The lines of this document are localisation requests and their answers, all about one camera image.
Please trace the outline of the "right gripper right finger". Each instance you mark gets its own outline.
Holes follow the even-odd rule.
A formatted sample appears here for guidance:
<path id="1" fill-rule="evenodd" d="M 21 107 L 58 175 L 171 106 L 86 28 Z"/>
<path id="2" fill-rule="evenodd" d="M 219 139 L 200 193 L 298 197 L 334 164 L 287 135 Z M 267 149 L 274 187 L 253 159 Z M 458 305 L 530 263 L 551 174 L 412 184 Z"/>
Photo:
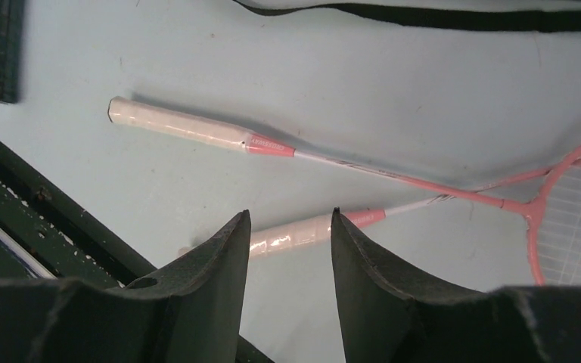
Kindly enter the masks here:
<path id="1" fill-rule="evenodd" d="M 480 292 L 427 273 L 331 217 L 348 362 L 581 362 L 581 286 Z"/>

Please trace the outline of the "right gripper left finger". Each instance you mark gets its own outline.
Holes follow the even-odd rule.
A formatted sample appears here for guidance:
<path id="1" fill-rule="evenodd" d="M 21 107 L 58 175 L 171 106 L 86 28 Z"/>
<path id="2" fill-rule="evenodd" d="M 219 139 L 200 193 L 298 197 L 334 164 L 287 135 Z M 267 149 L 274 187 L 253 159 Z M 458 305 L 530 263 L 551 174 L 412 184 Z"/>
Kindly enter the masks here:
<path id="1" fill-rule="evenodd" d="M 0 279 L 0 362 L 232 362 L 251 220 L 125 287 L 78 278 Z"/>

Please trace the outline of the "pink sport racket bag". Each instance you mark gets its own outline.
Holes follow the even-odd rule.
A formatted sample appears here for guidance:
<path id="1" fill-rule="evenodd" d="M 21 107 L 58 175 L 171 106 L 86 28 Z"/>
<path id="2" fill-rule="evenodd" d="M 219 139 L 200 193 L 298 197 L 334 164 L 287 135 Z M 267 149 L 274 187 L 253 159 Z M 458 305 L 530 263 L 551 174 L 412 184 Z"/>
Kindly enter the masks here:
<path id="1" fill-rule="evenodd" d="M 324 8 L 342 11 L 367 20 L 407 27 L 482 33 L 581 33 L 581 9 L 468 11 L 355 2 L 326 3 L 297 8 L 264 8 L 247 1 L 238 1 L 237 4 L 264 17 L 276 17 L 298 11 Z"/>

